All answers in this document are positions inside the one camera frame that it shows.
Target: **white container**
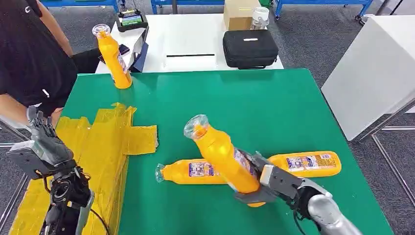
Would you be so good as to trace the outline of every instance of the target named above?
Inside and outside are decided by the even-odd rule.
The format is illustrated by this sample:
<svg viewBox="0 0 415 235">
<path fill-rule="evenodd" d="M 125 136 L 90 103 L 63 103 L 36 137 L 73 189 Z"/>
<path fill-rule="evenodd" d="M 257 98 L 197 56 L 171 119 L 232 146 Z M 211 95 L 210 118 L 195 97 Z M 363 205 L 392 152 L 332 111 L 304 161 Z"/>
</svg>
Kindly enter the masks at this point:
<svg viewBox="0 0 415 235">
<path fill-rule="evenodd" d="M 259 6 L 254 9 L 252 14 L 251 30 L 265 29 L 270 23 L 269 19 L 270 10 L 266 7 Z"/>
</svg>

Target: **black case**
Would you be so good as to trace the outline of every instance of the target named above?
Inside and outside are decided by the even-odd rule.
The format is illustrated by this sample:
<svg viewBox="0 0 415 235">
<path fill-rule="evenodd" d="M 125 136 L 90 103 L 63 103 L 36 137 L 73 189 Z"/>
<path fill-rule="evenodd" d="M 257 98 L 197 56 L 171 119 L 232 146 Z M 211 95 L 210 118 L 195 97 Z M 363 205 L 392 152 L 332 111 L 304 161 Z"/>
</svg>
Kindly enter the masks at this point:
<svg viewBox="0 0 415 235">
<path fill-rule="evenodd" d="M 223 36 L 226 64 L 231 68 L 263 69 L 277 60 L 278 48 L 266 29 L 227 31 Z"/>
</svg>

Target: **person's hand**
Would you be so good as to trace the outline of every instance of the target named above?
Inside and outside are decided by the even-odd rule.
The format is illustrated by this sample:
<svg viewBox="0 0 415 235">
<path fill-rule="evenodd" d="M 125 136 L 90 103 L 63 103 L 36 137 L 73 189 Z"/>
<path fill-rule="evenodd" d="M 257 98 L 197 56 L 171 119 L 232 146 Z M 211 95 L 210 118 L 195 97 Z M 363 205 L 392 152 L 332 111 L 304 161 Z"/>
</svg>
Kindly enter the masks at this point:
<svg viewBox="0 0 415 235">
<path fill-rule="evenodd" d="M 50 117 L 52 118 L 52 125 L 53 125 L 53 128 L 55 128 L 56 127 L 56 124 L 58 124 L 58 120 L 59 120 L 59 117 L 61 116 L 61 113 L 62 113 L 62 110 L 63 110 L 64 108 L 57 108 L 57 109 L 55 109 L 55 111 L 53 111 L 53 113 L 50 115 Z"/>
</svg>

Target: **orange bottle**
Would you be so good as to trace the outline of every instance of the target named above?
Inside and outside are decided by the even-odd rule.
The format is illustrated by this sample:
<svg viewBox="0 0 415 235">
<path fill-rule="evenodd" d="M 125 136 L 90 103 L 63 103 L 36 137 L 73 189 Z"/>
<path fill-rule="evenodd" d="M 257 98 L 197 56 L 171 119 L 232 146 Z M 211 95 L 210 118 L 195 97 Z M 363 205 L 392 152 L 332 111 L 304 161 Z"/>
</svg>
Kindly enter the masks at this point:
<svg viewBox="0 0 415 235">
<path fill-rule="evenodd" d="M 171 165 L 158 164 L 156 180 L 170 180 L 176 184 L 215 185 L 226 184 L 219 172 L 205 159 L 179 160 Z"/>
<path fill-rule="evenodd" d="M 256 171 L 247 160 L 247 153 L 235 148 L 230 137 L 209 125 L 206 115 L 197 115 L 187 122 L 184 135 L 195 141 L 202 157 L 213 164 L 235 191 L 257 191 L 259 181 Z M 265 203 L 248 204 L 259 207 Z"/>
<path fill-rule="evenodd" d="M 305 178 L 332 176 L 342 170 L 339 156 L 332 151 L 277 154 L 268 160 L 295 176 Z"/>
<path fill-rule="evenodd" d="M 98 39 L 99 51 L 111 71 L 115 87 L 118 89 L 129 88 L 133 82 L 130 72 L 119 53 L 119 45 L 111 37 L 110 32 L 110 27 L 106 24 L 97 24 L 92 28 L 92 33 Z"/>
<path fill-rule="evenodd" d="M 268 159 L 291 174 L 304 178 L 336 175 L 342 169 L 340 159 L 332 151 L 277 154 Z M 181 185 L 223 185 L 225 179 L 206 159 L 179 160 L 171 165 L 158 164 L 156 180 L 170 180 Z"/>
</svg>

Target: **robotic arm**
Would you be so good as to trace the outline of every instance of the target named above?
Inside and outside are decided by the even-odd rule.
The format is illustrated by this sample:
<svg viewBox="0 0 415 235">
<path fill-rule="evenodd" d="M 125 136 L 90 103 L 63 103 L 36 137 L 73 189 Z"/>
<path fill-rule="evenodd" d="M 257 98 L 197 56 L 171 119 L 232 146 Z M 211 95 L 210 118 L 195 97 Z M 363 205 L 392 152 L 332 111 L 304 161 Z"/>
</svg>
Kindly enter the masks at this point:
<svg viewBox="0 0 415 235">
<path fill-rule="evenodd" d="M 37 112 L 34 106 L 28 108 L 27 117 L 32 140 L 15 144 L 7 155 L 28 177 L 43 179 L 45 189 L 50 193 L 50 205 L 40 234 L 81 235 L 89 212 L 94 212 L 91 210 L 94 192 L 88 185 L 90 176 L 76 164 L 72 151 L 57 137 L 50 118 L 45 122 L 43 113 Z M 321 235 L 362 234 L 340 212 L 327 190 L 274 166 L 259 153 L 247 156 L 261 173 L 261 187 L 253 193 L 236 193 L 238 200 L 255 203 L 281 198 L 293 210 L 294 220 L 303 234 L 297 220 L 304 218 L 312 220 Z M 53 176 L 50 190 L 46 181 L 48 176 Z"/>
<path fill-rule="evenodd" d="M 15 144 L 7 155 L 28 177 L 43 179 L 50 193 L 40 234 L 81 235 L 94 200 L 94 192 L 88 186 L 90 176 L 76 164 L 73 152 L 58 138 L 50 117 L 45 123 L 43 112 L 30 106 L 27 118 L 32 140 Z M 48 176 L 53 176 L 50 190 Z"/>
<path fill-rule="evenodd" d="M 330 192 L 313 181 L 296 177 L 263 158 L 260 153 L 247 155 L 258 172 L 261 187 L 248 194 L 235 193 L 243 203 L 273 202 L 277 197 L 284 200 L 294 212 L 294 221 L 302 234 L 298 219 L 312 220 L 321 235 L 362 235 L 341 213 Z"/>
</svg>

